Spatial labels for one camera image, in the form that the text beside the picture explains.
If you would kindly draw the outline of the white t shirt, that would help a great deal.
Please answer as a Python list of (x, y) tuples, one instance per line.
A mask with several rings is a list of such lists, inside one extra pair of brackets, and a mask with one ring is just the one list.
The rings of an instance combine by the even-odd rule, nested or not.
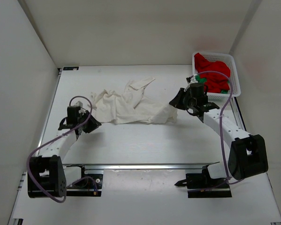
[(165, 124), (177, 121), (177, 109), (169, 104), (152, 100), (144, 95), (146, 87), (155, 80), (130, 80), (122, 94), (104, 89), (92, 92), (90, 100), (95, 110), (94, 117), (101, 123)]

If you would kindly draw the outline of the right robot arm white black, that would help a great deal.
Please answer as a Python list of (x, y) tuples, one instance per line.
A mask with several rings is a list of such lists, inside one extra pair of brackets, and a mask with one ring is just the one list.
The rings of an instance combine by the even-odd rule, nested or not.
[(230, 147), (228, 157), (224, 156), (221, 163), (208, 165), (207, 172), (201, 175), (201, 183), (205, 187), (214, 186), (218, 178), (244, 180), (268, 171), (264, 138), (252, 135), (233, 123), (224, 115), (222, 108), (208, 100), (203, 84), (192, 83), (187, 88), (180, 88), (169, 104), (198, 117), (220, 136), (222, 146)]

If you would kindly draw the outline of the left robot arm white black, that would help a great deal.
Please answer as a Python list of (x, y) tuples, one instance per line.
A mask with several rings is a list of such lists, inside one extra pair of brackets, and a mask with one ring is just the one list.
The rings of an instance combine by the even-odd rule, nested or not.
[(28, 159), (28, 196), (30, 198), (49, 197), (62, 202), (67, 195), (67, 187), (76, 185), (83, 188), (89, 177), (79, 166), (63, 165), (71, 146), (83, 133), (90, 133), (99, 128), (98, 122), (91, 113), (80, 105), (67, 107), (67, 117), (59, 124), (57, 140), (52, 140), (38, 150), (38, 156)]

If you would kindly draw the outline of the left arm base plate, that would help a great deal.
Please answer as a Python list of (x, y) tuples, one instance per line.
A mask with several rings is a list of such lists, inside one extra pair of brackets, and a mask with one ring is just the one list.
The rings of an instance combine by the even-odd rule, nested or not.
[(103, 169), (90, 165), (64, 165), (67, 196), (101, 197), (103, 186)]

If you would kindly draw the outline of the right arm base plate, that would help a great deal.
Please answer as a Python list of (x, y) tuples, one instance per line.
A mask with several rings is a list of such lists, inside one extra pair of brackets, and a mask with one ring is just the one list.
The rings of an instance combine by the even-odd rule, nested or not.
[(176, 164), (175, 169), (185, 170), (185, 179), (175, 183), (187, 188), (188, 198), (231, 198), (231, 189), (223, 163)]

